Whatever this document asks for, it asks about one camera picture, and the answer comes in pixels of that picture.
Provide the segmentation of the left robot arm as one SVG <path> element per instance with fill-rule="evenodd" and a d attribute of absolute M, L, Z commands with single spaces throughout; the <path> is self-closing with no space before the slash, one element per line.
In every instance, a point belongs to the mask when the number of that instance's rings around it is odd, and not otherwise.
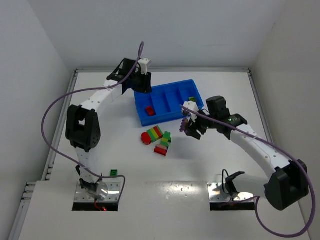
<path fill-rule="evenodd" d="M 65 136 L 78 157 L 80 186 L 95 199 L 102 200 L 108 195 L 107 185 L 98 172 L 97 146 L 101 140 L 99 117 L 108 105 L 128 89 L 143 94 L 152 92 L 152 74 L 148 71 L 150 62 L 148 58 L 138 61 L 123 59 L 100 90 L 80 105 L 70 105 L 67 110 Z"/>

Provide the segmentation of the purple green lego stack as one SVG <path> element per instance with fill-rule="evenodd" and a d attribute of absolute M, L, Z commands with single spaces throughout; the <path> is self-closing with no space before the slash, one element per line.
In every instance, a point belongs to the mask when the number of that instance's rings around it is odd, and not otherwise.
<path fill-rule="evenodd" d="M 185 132 L 186 131 L 186 127 L 188 126 L 189 120 L 187 118 L 184 118 L 181 122 L 179 131 L 180 132 Z"/>

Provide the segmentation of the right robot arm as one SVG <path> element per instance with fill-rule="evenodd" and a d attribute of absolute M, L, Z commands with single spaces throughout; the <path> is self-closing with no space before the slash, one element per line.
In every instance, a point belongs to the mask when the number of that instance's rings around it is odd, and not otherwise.
<path fill-rule="evenodd" d="M 258 135 L 240 114 L 231 114 L 222 96 L 206 100 L 208 111 L 199 109 L 193 101 L 186 101 L 182 113 L 180 131 L 197 140 L 208 129 L 215 129 L 228 140 L 243 149 L 264 171 L 264 177 L 253 177 L 244 171 L 237 171 L 226 177 L 222 190 L 231 196 L 249 192 L 266 198 L 279 211 L 283 211 L 309 194 L 305 172 L 306 165 L 293 161 L 274 146 L 258 140 Z"/>

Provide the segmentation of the red lego brick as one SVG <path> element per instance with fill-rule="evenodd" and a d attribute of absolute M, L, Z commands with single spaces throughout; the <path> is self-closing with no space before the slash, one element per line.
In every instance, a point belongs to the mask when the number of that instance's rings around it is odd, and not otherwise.
<path fill-rule="evenodd" d="M 146 111 L 146 113 L 147 113 L 147 115 L 148 115 L 149 117 L 152 117 L 152 116 L 155 116 L 155 115 L 156 115 L 155 110 L 154 110 L 151 106 L 147 106 L 147 107 L 145 108 L 145 111 Z"/>

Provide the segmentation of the small green lego brick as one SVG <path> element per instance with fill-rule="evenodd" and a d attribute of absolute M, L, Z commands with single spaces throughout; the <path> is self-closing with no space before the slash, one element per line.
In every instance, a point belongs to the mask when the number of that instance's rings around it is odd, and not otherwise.
<path fill-rule="evenodd" d="M 117 176 L 118 175 L 118 170 L 117 169 L 112 169 L 111 171 L 110 171 L 110 176 L 111 177 L 114 177 L 114 176 Z"/>

